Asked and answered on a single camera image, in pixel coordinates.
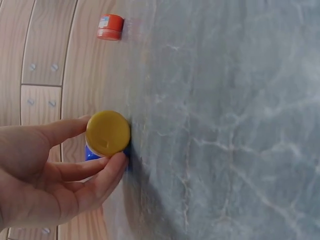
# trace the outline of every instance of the wooden plank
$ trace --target wooden plank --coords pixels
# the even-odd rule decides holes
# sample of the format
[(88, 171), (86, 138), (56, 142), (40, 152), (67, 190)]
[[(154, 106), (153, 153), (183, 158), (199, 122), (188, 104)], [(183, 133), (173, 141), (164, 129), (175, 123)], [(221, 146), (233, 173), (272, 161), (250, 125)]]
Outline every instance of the wooden plank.
[(56, 240), (56, 227), (52, 228), (10, 228), (10, 240)]
[(0, 232), (0, 240), (7, 240), (8, 230), (9, 229), (6, 228)]
[(3, 0), (0, 8), (0, 126), (20, 124), (20, 83), (34, 0)]
[(59, 240), (107, 240), (107, 228), (102, 220), (103, 209), (84, 212), (59, 226)]
[[(21, 86), (21, 124), (48, 124), (60, 119), (61, 88)], [(60, 146), (51, 149), (49, 161), (60, 162)]]
[(62, 84), (77, 0), (35, 0), (25, 47), (23, 84)]
[[(71, 28), (62, 92), (62, 117), (77, 118), (102, 110), (107, 79), (107, 41), (97, 39), (102, 14), (109, 13), (114, 0), (79, 0)], [(62, 144), (62, 161), (84, 160), (84, 136)], [(106, 240), (103, 210), (83, 213), (59, 226), (59, 240)]]
[[(21, 86), (21, 124), (40, 125), (60, 119), (61, 88), (52, 86)], [(60, 162), (60, 146), (51, 149), (48, 160)], [(11, 228), (13, 240), (56, 240), (56, 227)]]

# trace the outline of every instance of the paint jar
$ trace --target paint jar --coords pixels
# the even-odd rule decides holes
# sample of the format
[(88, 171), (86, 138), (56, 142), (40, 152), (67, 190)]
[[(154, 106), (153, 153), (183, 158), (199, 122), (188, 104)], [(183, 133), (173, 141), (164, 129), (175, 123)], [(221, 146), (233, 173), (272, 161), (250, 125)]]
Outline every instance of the paint jar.
[(105, 14), (101, 17), (97, 37), (102, 40), (118, 41), (121, 39), (124, 19), (118, 15)]
[(130, 126), (127, 120), (116, 111), (101, 111), (94, 114), (85, 132), (85, 160), (112, 157), (124, 152), (130, 141)]

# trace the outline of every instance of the hand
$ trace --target hand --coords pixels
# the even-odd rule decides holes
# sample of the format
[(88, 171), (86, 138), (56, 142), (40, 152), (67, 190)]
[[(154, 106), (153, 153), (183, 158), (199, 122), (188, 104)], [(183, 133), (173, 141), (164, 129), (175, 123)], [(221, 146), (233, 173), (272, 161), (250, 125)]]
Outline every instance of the hand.
[(89, 118), (0, 127), (0, 230), (65, 223), (101, 206), (116, 188), (128, 164), (123, 153), (81, 163), (47, 162), (50, 149), (83, 133)]

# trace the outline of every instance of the yellow lid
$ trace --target yellow lid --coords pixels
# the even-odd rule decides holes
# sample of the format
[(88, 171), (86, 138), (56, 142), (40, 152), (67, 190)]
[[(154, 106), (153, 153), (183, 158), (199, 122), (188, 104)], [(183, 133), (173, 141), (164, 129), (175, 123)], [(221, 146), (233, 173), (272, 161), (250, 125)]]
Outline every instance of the yellow lid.
[(90, 118), (86, 126), (85, 140), (95, 154), (111, 157), (128, 145), (130, 127), (120, 113), (101, 111)]

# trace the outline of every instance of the label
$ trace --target label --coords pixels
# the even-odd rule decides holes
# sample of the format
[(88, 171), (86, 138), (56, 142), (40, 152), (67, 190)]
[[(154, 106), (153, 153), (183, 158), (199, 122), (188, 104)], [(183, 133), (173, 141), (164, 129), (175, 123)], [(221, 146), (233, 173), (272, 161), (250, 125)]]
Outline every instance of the label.
[(103, 29), (99, 29), (98, 30), (98, 37), (101, 37), (104, 33), (104, 30)]
[(99, 28), (106, 28), (109, 24), (109, 16), (103, 16), (99, 22)]

